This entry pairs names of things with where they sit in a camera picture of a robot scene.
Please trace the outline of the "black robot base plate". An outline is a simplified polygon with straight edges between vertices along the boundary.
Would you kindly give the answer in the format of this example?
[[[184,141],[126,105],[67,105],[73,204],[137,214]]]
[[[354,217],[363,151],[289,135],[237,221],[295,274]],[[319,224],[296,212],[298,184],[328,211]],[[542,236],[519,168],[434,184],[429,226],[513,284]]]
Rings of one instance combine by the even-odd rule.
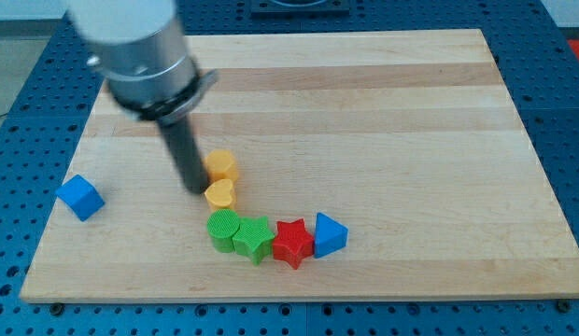
[[[252,0],[252,17],[310,15],[310,14],[348,14],[351,0]]]

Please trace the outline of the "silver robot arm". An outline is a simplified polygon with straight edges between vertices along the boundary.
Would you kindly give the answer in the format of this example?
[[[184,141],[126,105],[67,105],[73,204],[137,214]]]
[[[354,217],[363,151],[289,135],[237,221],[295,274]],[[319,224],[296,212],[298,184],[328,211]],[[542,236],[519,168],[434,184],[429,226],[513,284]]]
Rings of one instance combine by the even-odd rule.
[[[192,57],[174,0],[68,0],[66,8],[90,50],[87,65],[135,119],[174,124],[219,79]]]

